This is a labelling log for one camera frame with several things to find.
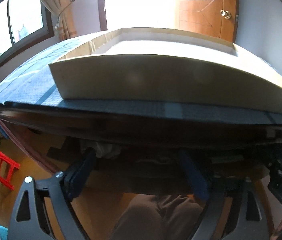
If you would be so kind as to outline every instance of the wooden floor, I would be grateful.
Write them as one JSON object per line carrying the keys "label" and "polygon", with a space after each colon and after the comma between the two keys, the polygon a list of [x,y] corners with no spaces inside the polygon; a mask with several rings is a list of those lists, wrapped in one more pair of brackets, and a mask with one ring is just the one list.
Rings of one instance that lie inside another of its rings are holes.
{"label": "wooden floor", "polygon": [[[2,140],[0,150],[21,165],[12,176],[14,191],[0,183],[0,225],[8,227],[12,208],[24,178],[32,176],[34,179],[45,179],[51,175],[27,157],[10,140]],[[110,236],[116,221],[134,196],[135,194],[110,193],[84,188],[81,195],[73,200],[72,206],[91,239],[105,240]],[[55,237],[64,239],[56,218],[52,215],[49,199],[46,205]]]}

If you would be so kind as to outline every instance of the white wall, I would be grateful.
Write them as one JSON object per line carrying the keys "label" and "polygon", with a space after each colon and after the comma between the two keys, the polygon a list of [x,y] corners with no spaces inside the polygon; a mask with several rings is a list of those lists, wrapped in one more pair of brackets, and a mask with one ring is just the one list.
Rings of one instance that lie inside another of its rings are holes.
{"label": "white wall", "polygon": [[72,13],[78,36],[100,31],[98,0],[75,0]]}
{"label": "white wall", "polygon": [[280,0],[239,0],[236,43],[262,57],[282,75]]}

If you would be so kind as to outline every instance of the brown pants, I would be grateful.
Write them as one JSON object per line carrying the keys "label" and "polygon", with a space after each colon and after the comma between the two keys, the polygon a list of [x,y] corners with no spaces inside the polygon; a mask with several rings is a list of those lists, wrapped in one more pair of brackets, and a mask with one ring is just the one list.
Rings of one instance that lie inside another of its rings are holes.
{"label": "brown pants", "polygon": [[187,196],[137,195],[110,240],[186,240],[201,211]]}

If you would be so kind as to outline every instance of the wooden door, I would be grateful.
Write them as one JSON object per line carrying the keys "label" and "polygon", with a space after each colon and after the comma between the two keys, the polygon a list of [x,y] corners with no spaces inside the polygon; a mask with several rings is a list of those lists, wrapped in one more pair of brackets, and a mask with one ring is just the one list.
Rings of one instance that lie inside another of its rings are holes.
{"label": "wooden door", "polygon": [[[234,42],[238,23],[238,0],[176,0],[175,28]],[[221,10],[231,14],[230,19]]]}
{"label": "wooden door", "polygon": [[[175,28],[227,41],[234,41],[236,37],[237,6],[237,0],[105,0],[109,30]],[[231,13],[229,20],[221,16],[222,9]]]}

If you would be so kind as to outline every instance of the red stool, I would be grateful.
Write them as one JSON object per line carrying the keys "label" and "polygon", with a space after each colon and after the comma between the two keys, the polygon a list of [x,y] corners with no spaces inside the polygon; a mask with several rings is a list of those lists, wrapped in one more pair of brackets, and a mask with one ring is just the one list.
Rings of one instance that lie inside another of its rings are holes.
{"label": "red stool", "polygon": [[15,162],[11,158],[7,157],[6,155],[4,155],[2,152],[0,152],[0,169],[1,169],[1,165],[3,161],[10,165],[10,169],[7,173],[6,179],[0,176],[0,182],[4,184],[5,186],[7,186],[9,189],[14,190],[14,186],[10,183],[10,180],[11,180],[14,168],[19,169],[20,164]]}

